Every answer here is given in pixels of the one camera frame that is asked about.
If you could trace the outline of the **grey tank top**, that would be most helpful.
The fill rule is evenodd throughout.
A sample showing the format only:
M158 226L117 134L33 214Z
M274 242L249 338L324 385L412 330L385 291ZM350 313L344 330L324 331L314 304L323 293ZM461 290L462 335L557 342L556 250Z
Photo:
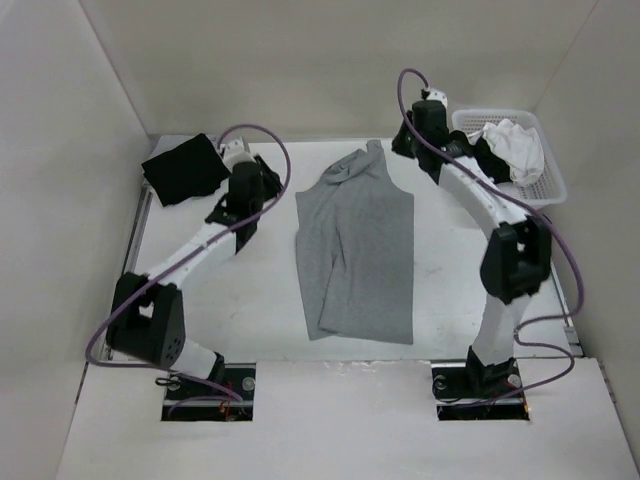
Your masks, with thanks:
M413 342L414 197L370 140L296 193L296 266L308 336Z

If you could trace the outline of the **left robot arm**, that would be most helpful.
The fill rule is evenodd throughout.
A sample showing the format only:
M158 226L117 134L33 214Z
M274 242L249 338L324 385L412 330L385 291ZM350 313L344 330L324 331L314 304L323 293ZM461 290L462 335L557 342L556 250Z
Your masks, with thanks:
M116 284L106 344L112 350L160 370L183 374L206 399L224 387L224 358L188 338L183 286L204 268L238 254L258 228L265 204L283 184L263 158L241 152L231 157L228 190L197 233L148 271L124 273Z

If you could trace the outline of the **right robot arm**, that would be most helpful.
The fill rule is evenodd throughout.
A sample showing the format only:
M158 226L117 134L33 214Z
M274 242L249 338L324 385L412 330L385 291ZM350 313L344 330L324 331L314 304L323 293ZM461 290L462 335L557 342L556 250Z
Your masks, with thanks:
M394 153L415 159L472 217L487 240L480 279L487 293L479 333L464 367L435 375L462 398L495 398L514 387L514 331L550 275L551 234L522 207L494 194L494 184L461 137L447 128L446 107L423 98L412 105L392 141Z

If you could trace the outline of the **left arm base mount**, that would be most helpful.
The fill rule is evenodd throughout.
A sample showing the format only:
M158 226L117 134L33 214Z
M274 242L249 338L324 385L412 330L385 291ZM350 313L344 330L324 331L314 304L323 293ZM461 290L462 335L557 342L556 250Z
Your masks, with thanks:
M165 422L250 422L256 393L256 364L227 364L219 388L176 375L158 377L164 389L161 420Z

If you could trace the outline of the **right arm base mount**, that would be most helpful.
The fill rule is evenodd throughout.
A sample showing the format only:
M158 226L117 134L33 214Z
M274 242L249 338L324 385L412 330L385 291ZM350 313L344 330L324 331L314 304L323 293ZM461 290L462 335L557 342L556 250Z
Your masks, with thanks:
M528 421L529 412L523 393L499 399L522 386L517 363L491 372L481 380L479 372L466 363L434 363L431 366L432 393L440 421Z

